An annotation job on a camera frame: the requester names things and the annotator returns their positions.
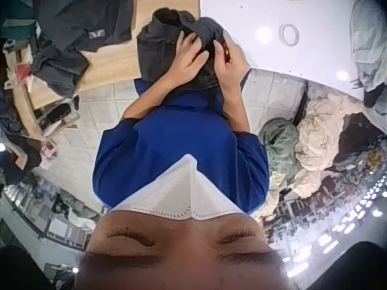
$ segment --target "fabric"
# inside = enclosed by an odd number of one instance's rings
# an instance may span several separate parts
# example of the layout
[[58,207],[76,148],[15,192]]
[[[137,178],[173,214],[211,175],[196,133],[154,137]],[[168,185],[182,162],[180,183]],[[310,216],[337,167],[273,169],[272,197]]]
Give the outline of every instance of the fabric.
[[265,146],[270,173],[287,174],[296,163],[294,147],[298,142],[295,125],[284,118],[275,118],[267,122],[258,134]]
[[316,192],[321,185],[322,171],[308,171],[302,169],[294,177],[295,182],[290,186],[300,198],[308,198]]
[[92,233],[96,228],[96,222],[92,221],[91,219],[85,219],[84,217],[79,217],[71,207],[69,208],[67,218],[69,222],[81,228],[86,233]]
[[363,113],[349,115],[346,119],[348,126],[340,134],[339,153],[333,162],[335,166],[347,160],[353,153],[358,155],[369,150],[370,145],[384,136],[384,133],[372,125]]
[[49,112],[40,122],[39,126],[42,130],[46,129],[49,125],[55,124],[58,121],[61,121],[64,117],[68,116],[71,113],[71,107],[69,104],[60,104]]
[[43,34],[39,40],[31,40],[31,52],[31,73],[59,96],[72,98],[89,67],[86,57],[77,51],[58,50]]
[[35,167],[42,162],[40,152],[29,145],[27,139],[21,136],[8,135],[9,141],[19,146],[28,155],[27,163],[24,169],[20,169],[15,161],[17,156],[8,151],[0,152],[0,167],[5,174],[6,185],[19,184]]
[[270,174],[270,186],[268,189],[266,201],[261,208],[252,213],[254,219],[258,220],[261,217],[266,217],[273,214],[279,202],[279,192],[281,191],[284,179],[285,175],[283,173],[274,172]]
[[205,221],[242,213],[197,169],[190,154],[168,168],[155,181],[126,198],[113,210],[136,211],[166,219]]
[[379,130],[381,130],[384,134],[387,134],[387,115],[380,115],[376,108],[366,108],[364,107],[362,110],[364,116],[367,117],[367,119],[377,127]]
[[13,104],[11,91],[0,88],[0,127],[8,134],[27,134]]
[[379,98],[376,100],[374,109],[376,113],[378,113],[381,116],[387,115],[387,86],[384,87]]
[[361,102],[346,96],[328,94],[327,98],[312,100],[298,126],[295,152],[301,166],[311,172],[332,166],[339,153],[344,116],[361,110]]
[[33,0],[42,31],[61,51],[131,40],[133,0]]
[[356,1],[350,36],[352,60],[359,71],[360,86],[365,90],[365,106],[371,106],[366,101],[367,92],[385,83],[387,77],[387,20],[376,1]]
[[376,102],[378,101],[380,95],[383,93],[383,91],[386,90],[386,85],[384,83],[377,86],[375,89],[373,89],[370,92],[364,93],[364,106],[366,108],[372,108],[375,106]]
[[[143,81],[135,84],[141,94]],[[216,113],[222,111],[221,102],[214,110],[208,108],[211,92],[181,93],[138,122],[125,119],[104,131],[93,188],[107,208],[154,181],[186,154],[243,212],[265,202],[269,185],[265,148],[255,135],[232,132]]]
[[17,42],[33,34],[36,19],[32,0],[6,0],[0,7],[0,36]]
[[187,11],[168,8],[157,10],[152,21],[137,36],[138,61],[142,79],[154,83],[171,67],[176,55],[176,43],[180,31],[185,35],[195,32],[201,39],[203,49],[210,53],[209,60],[199,74],[180,91],[202,90],[218,85],[213,68],[215,52],[213,40],[224,43],[223,28],[211,18],[195,18]]

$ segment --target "blue shirt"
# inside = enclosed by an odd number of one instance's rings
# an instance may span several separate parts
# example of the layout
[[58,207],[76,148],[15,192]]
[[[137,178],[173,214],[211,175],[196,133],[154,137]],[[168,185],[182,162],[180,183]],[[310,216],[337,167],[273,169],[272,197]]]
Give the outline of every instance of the blue shirt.
[[[141,94],[146,88],[136,83]],[[259,208],[269,186],[268,161],[256,135],[234,133],[223,104],[209,108],[213,90],[168,98],[140,121],[122,120],[103,133],[93,173],[93,189],[113,208],[160,176],[185,154],[245,213]]]

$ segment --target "eye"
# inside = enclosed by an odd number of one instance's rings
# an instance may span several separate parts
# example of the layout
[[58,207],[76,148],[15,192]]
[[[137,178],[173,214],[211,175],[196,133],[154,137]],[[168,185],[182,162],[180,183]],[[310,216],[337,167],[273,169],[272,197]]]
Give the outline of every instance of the eye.
[[152,247],[156,244],[156,241],[148,239],[146,236],[144,236],[141,233],[131,231],[128,228],[122,228],[118,230],[114,230],[111,233],[107,234],[106,237],[112,238],[112,237],[128,237],[130,239],[133,239],[137,241],[138,243],[146,246],[146,247]]
[[239,230],[228,234],[226,237],[218,241],[220,245],[226,245],[236,240],[242,239],[243,237],[255,237],[256,234],[251,230]]

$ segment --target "pile of clothes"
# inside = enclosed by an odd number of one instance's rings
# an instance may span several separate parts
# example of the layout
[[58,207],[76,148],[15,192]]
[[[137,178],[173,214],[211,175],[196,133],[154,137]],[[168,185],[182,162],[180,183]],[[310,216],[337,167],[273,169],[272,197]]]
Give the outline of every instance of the pile of clothes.
[[1,1],[5,50],[29,42],[31,73],[58,95],[72,98],[89,63],[80,51],[131,39],[133,0]]
[[[63,98],[72,98],[89,63],[81,51],[131,40],[133,0],[9,0],[1,11],[0,37],[7,50],[29,41],[32,75],[45,81]],[[162,8],[137,37],[143,79],[157,81],[171,66],[180,31],[195,32],[210,57],[200,73],[182,90],[218,86],[213,63],[213,40],[224,43],[223,28],[211,18],[196,20],[187,11]]]

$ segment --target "dark clothing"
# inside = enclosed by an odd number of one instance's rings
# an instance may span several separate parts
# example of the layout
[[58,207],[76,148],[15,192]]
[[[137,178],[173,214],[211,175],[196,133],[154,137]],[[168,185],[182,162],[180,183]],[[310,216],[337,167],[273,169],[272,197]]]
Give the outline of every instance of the dark clothing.
[[13,104],[11,91],[0,88],[0,127],[8,134],[26,134],[18,111]]
[[370,92],[364,92],[364,106],[367,108],[372,108],[375,106],[377,99],[382,94],[383,90],[385,89],[386,85],[384,83],[381,83],[379,86],[377,86],[375,89],[373,89]]
[[27,139],[16,135],[7,135],[7,138],[12,143],[18,145],[27,154],[28,159],[24,169],[20,169],[15,164],[17,156],[8,151],[0,152],[0,167],[5,174],[6,185],[19,184],[35,167],[39,166],[42,162],[40,152],[31,146]]
[[72,98],[89,63],[82,53],[58,50],[46,36],[31,39],[33,63],[31,73],[45,81],[50,89],[63,98]]
[[[138,94],[148,84],[135,82]],[[208,107],[212,90],[183,92],[138,121],[125,119],[103,133],[93,173],[96,195],[113,208],[154,181],[184,155],[245,213],[266,200],[269,172],[258,137],[234,133],[223,117],[223,102]]]
[[171,67],[176,55],[176,43],[180,31],[185,35],[195,32],[203,49],[209,51],[207,63],[198,75],[179,91],[200,91],[218,85],[214,72],[215,52],[213,40],[224,43],[223,28],[211,18],[195,18],[187,11],[162,8],[153,14],[152,21],[137,36],[138,61],[142,79],[154,83]]
[[61,51],[131,40],[133,0],[33,0],[42,31]]

